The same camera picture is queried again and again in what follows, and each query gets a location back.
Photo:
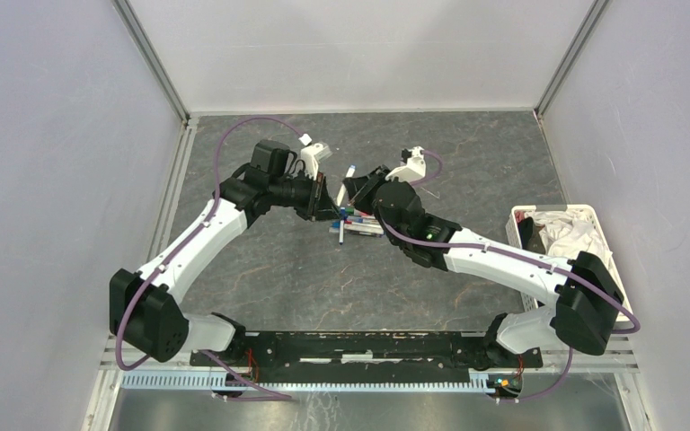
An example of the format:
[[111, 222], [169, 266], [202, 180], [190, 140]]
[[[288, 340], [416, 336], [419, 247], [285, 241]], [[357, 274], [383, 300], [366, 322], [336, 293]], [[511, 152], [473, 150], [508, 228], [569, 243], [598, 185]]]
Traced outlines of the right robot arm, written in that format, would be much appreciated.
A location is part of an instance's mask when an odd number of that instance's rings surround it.
[[482, 277], [540, 302], [534, 310], [495, 319], [492, 336], [482, 343], [490, 364], [505, 366], [518, 354], [553, 343], [605, 354], [624, 297], [598, 256], [550, 256], [492, 241], [427, 212], [413, 186], [389, 179], [383, 168], [347, 178], [343, 186], [353, 206], [372, 215], [413, 263]]

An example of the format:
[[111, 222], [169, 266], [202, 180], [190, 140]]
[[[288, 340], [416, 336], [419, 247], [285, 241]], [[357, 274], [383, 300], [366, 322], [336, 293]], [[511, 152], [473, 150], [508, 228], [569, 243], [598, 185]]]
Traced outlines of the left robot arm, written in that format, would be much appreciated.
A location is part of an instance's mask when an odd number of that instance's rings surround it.
[[216, 187], [199, 216], [164, 251], [135, 271], [118, 270], [110, 281], [110, 331], [119, 368], [125, 344], [160, 363], [182, 351], [211, 350], [223, 365], [245, 357], [246, 342], [235, 335], [240, 324], [217, 313], [187, 314], [181, 302], [196, 278], [233, 239], [273, 207], [289, 207], [306, 221], [340, 215], [330, 197], [320, 163], [331, 156], [315, 143], [299, 152], [261, 140], [252, 158]]

